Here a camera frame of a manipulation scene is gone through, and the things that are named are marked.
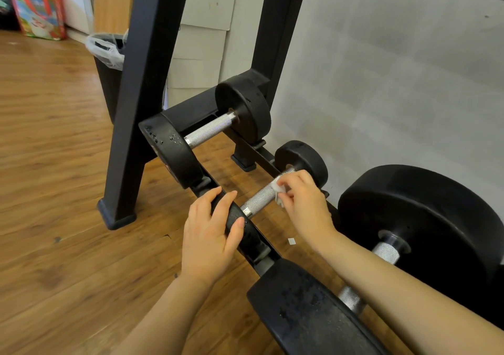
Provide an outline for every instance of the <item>white wall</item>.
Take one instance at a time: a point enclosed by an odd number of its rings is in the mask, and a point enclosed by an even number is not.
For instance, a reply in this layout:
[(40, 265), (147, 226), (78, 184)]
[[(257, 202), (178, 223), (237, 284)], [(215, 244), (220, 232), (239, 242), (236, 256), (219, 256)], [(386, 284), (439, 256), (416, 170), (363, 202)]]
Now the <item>white wall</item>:
[(336, 204), (363, 172), (425, 167), (504, 218), (504, 2), (304, 0), (265, 138), (320, 152)]
[(233, 18), (224, 46), (220, 81), (247, 71), (250, 68), (263, 1), (234, 1)]

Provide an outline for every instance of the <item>colorful bag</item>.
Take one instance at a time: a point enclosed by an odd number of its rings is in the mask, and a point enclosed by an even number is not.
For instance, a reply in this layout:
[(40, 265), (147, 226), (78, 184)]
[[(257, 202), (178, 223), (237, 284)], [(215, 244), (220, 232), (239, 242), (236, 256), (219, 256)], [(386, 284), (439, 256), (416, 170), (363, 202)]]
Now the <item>colorful bag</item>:
[(62, 40), (66, 38), (63, 0), (12, 0), (23, 34)]

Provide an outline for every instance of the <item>dumbbell rack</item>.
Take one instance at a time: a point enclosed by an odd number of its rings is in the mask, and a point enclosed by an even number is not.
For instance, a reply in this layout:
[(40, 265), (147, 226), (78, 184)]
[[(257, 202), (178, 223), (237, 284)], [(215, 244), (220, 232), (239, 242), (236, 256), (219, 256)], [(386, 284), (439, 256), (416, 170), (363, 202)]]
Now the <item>dumbbell rack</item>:
[[(251, 68), (241, 75), (263, 93), (271, 109), (303, 0), (264, 0)], [(111, 230), (136, 219), (135, 203), (144, 166), (156, 157), (138, 123), (161, 112), (161, 99), (186, 0), (134, 0), (117, 113), (110, 148), (104, 197), (98, 203)], [(163, 112), (182, 136), (220, 116), (211, 88)], [(274, 156), (263, 140), (249, 144), (231, 129), (226, 135), (236, 144), (233, 160), (244, 170), (259, 165), (271, 176), (279, 175)], [(218, 186), (203, 168), (206, 188)], [(192, 191), (199, 195), (205, 189)], [(329, 204), (338, 228), (337, 209)], [(261, 240), (280, 258), (272, 245), (252, 224)], [(504, 288), (504, 274), (501, 276)]]

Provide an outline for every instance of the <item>trash can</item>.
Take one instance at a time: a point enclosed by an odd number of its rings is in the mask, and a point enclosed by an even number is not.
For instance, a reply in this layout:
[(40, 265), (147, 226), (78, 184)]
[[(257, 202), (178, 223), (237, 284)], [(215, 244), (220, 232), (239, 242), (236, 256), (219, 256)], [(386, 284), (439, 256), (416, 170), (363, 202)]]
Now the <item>trash can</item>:
[(125, 41), (128, 32), (120, 34), (91, 34), (86, 48), (93, 54), (110, 120), (114, 123), (117, 98), (123, 73)]

